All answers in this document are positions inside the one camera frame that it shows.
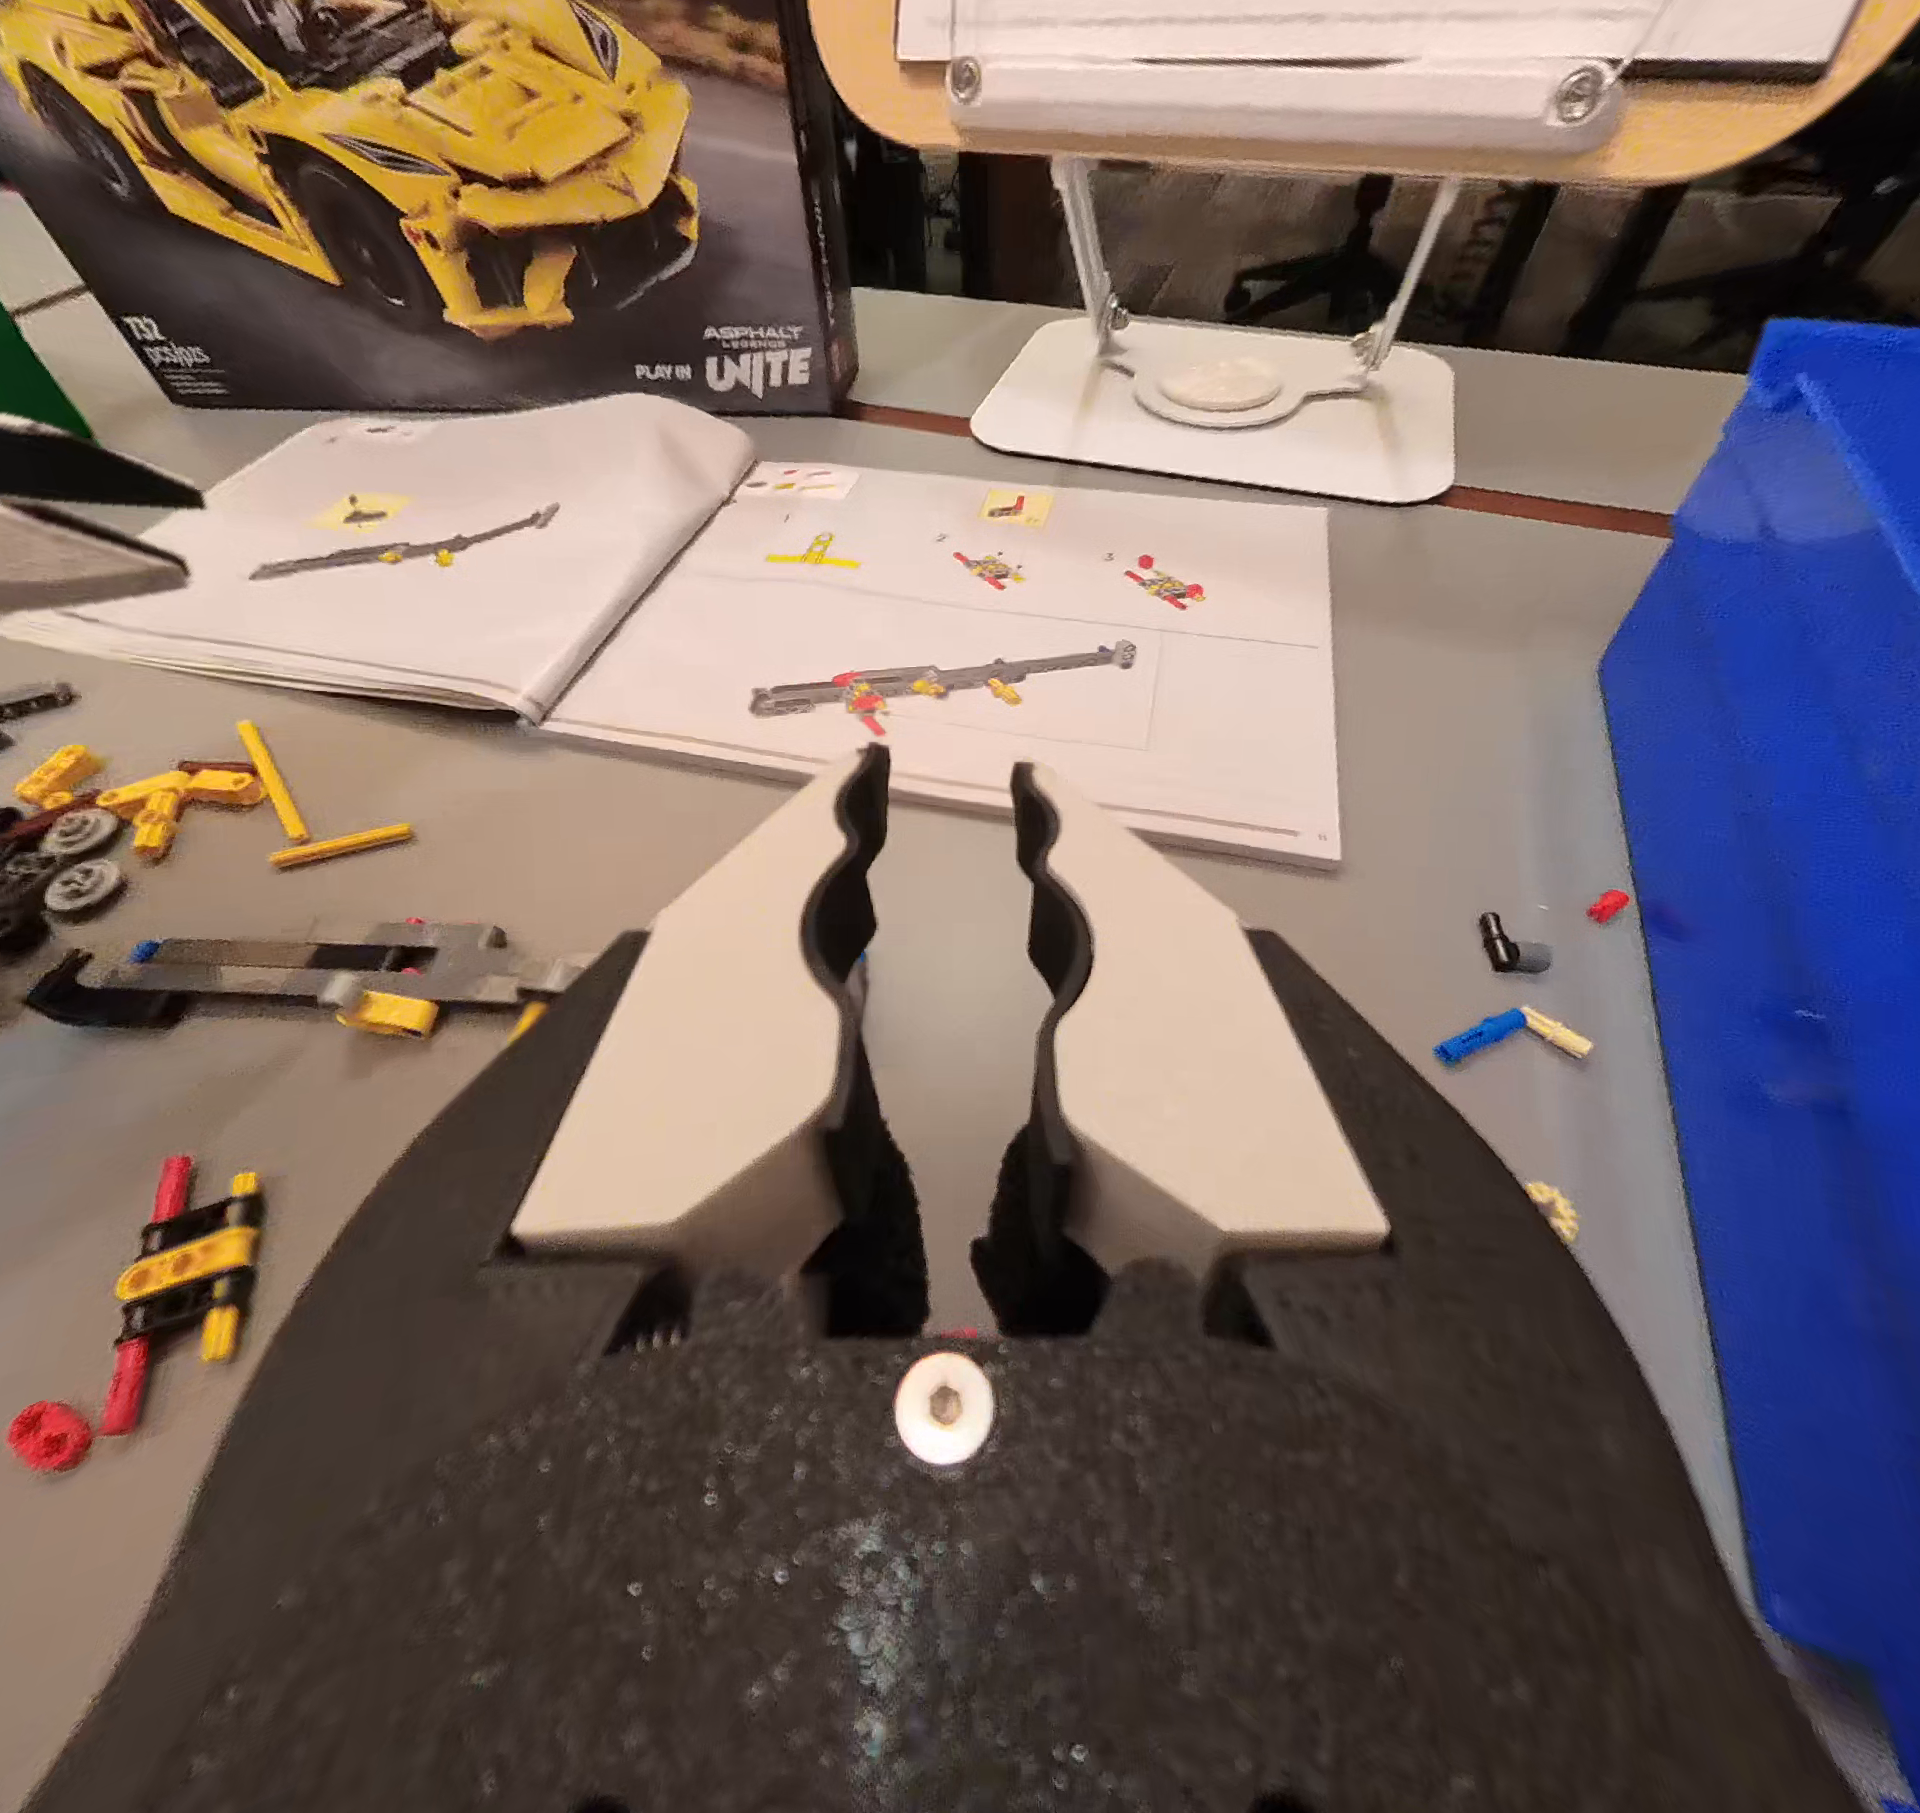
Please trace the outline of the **wooden board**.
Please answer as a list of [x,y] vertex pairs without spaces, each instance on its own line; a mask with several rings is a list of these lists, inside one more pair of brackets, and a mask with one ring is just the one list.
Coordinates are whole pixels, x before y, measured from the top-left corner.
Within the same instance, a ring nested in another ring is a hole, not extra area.
[[1789,142],[1854,93],[1917,18],[1917,0],[1860,0],[1829,66],[1808,85],[1632,79],[1607,143],[1551,157],[1490,145],[1281,142],[1192,131],[1187,121],[1122,136],[1089,131],[1059,107],[1033,129],[982,131],[957,119],[942,64],[897,59],[897,0],[806,0],[806,9],[824,73],[855,119],[915,148],[1262,175],[1387,170],[1592,187],[1689,183]]

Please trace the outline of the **yellow axle rod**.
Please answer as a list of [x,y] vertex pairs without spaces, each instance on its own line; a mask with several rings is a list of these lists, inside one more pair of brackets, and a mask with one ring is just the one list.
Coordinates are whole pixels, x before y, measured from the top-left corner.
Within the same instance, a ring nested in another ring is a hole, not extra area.
[[293,788],[289,785],[276,759],[267,735],[262,735],[261,728],[247,719],[236,720],[236,735],[253,766],[253,775],[256,775],[262,795],[276,815],[285,846],[301,848],[310,844],[310,827],[306,824]]
[[418,834],[410,822],[372,824],[317,842],[289,844],[270,854],[270,864],[276,870],[303,870],[375,849],[410,846],[413,839],[418,839]]

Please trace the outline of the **pile of dark beams and wheels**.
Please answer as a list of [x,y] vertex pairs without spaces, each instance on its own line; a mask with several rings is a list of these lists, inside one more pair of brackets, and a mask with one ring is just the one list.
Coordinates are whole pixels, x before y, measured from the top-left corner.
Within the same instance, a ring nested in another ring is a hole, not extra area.
[[94,912],[122,886],[112,864],[91,870],[122,831],[122,822],[94,801],[102,791],[101,775],[70,804],[45,812],[23,806],[15,782],[4,785],[1,807],[4,961],[37,948],[55,918]]

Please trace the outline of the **open instruction booklet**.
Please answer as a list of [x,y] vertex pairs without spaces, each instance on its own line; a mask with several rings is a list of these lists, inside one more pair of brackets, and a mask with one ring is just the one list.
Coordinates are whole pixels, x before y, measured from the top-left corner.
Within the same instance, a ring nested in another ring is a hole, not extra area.
[[184,585],[4,634],[790,780],[879,743],[972,810],[1036,759],[1163,844],[1340,863],[1323,509],[782,464],[611,396],[310,424],[146,543]]

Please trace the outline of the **dark box with yellow car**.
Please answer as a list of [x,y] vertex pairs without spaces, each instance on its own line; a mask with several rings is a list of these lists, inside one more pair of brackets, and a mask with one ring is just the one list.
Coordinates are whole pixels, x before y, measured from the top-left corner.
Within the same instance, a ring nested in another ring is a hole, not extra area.
[[4,179],[177,404],[817,415],[805,0],[1,0]]

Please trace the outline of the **long grey black beam assembly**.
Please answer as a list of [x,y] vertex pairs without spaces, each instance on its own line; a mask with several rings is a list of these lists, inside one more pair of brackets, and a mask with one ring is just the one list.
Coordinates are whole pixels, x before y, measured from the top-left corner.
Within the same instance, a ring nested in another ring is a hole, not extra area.
[[354,938],[148,938],[122,957],[70,951],[26,1011],[96,1031],[162,1031],[212,1001],[313,1006],[374,1036],[431,1036],[448,1009],[525,1015],[586,967],[544,961],[480,920],[395,918]]

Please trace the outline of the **green bin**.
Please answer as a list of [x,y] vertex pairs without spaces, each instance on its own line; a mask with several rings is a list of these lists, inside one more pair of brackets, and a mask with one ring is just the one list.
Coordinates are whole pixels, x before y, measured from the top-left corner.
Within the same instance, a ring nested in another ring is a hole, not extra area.
[[94,441],[84,414],[65,394],[58,379],[37,356],[32,342],[17,326],[11,310],[1,308],[1,418],[37,424],[80,438]]

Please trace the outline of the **blue bin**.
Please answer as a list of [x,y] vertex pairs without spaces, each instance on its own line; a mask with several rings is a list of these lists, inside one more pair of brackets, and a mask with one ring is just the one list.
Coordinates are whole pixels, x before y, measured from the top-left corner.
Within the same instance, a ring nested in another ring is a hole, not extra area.
[[1750,1586],[1916,1779],[1916,327],[1765,327],[1595,677]]

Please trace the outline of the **black connector with red pin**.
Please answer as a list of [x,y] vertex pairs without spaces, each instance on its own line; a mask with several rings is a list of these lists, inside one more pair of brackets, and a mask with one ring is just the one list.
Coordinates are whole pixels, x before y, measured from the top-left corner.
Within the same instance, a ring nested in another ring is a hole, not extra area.
[[236,1174],[228,1190],[210,1200],[193,1200],[193,1176],[196,1162],[189,1154],[172,1154],[162,1162],[152,1216],[140,1236],[143,1254],[226,1230],[259,1230],[266,1221],[261,1180],[253,1169]]

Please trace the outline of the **joined yellow connector pair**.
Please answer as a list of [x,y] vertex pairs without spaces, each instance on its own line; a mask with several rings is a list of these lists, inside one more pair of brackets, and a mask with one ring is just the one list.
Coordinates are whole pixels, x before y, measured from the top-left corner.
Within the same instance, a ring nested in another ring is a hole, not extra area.
[[109,788],[94,800],[132,827],[133,858],[155,864],[165,858],[179,836],[188,806],[253,807],[262,790],[253,777],[165,772]]

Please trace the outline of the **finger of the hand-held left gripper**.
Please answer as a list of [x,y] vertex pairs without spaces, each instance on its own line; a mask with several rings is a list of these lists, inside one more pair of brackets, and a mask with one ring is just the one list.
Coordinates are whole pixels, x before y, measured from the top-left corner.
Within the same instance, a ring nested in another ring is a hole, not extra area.
[[201,509],[205,492],[141,460],[24,415],[1,415],[1,497],[50,505]]
[[1,504],[1,613],[47,612],[181,588],[174,553],[51,505]]

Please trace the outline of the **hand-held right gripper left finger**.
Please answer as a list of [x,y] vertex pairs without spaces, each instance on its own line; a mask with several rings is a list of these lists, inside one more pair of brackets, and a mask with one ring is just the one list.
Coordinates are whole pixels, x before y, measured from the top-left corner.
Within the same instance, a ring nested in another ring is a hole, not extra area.
[[805,1266],[842,1223],[827,1137],[888,797],[889,751],[848,754],[659,910],[518,1200],[519,1251]]

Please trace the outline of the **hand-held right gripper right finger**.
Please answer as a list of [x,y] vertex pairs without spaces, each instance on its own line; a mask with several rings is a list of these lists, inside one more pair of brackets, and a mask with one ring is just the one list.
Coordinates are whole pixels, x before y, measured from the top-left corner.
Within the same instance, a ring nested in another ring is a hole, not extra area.
[[1236,914],[1053,769],[1017,763],[1011,797],[1051,991],[1032,1119],[1065,1236],[1106,1272],[1380,1249],[1380,1200]]

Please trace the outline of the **red pin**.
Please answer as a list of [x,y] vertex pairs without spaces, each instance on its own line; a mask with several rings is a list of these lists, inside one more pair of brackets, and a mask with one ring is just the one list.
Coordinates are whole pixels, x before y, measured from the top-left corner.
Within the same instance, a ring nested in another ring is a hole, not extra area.
[[128,1437],[138,1429],[146,1403],[151,1368],[152,1336],[141,1317],[141,1309],[133,1307],[132,1317],[122,1315],[112,1347],[109,1391],[105,1394],[97,1426],[102,1437]]

